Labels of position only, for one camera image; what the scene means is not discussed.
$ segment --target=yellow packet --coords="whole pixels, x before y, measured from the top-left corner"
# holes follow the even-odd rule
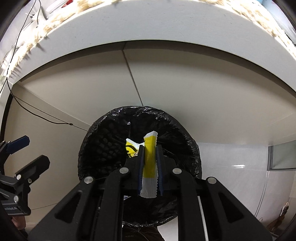
[[[126,150],[127,150],[128,156],[129,157],[137,156],[140,145],[144,146],[145,143],[143,142],[143,143],[138,144],[138,143],[132,141],[131,139],[126,138]]]
[[[157,195],[157,164],[155,158],[157,132],[152,131],[144,136],[145,155],[141,197],[155,198]]]

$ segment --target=black trash bag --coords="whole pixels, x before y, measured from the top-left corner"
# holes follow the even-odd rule
[[[123,167],[128,158],[126,138],[142,143],[151,131],[158,133],[157,144],[178,168],[202,177],[198,145],[175,118],[149,106],[124,106],[108,112],[89,128],[78,156],[79,179],[106,177]],[[177,217],[177,202],[175,197],[130,197],[123,210],[125,225],[160,226]]]

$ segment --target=blue handle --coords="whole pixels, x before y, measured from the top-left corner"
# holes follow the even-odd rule
[[[23,149],[24,147],[28,146],[30,144],[30,139],[27,136],[20,137],[19,139],[16,139],[15,141],[7,144],[6,152],[8,154],[13,154],[20,149]]]

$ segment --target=window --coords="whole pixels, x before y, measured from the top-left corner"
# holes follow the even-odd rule
[[[296,170],[296,140],[268,148],[268,170]]]

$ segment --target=metal screw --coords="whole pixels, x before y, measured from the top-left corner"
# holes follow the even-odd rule
[[[126,174],[128,173],[129,169],[127,167],[122,167],[119,169],[119,172],[122,173],[122,174]]]
[[[182,173],[182,170],[180,168],[174,168],[173,169],[173,173],[175,173],[175,174],[181,174]]]
[[[15,195],[15,196],[13,197],[13,200],[14,200],[15,203],[17,203],[17,202],[18,202],[18,196]]]
[[[93,177],[86,177],[86,178],[84,179],[84,182],[85,182],[86,184],[90,184],[90,183],[92,183],[93,181],[94,181]]]
[[[214,177],[209,177],[207,180],[210,184],[215,184],[217,182],[217,179]]]

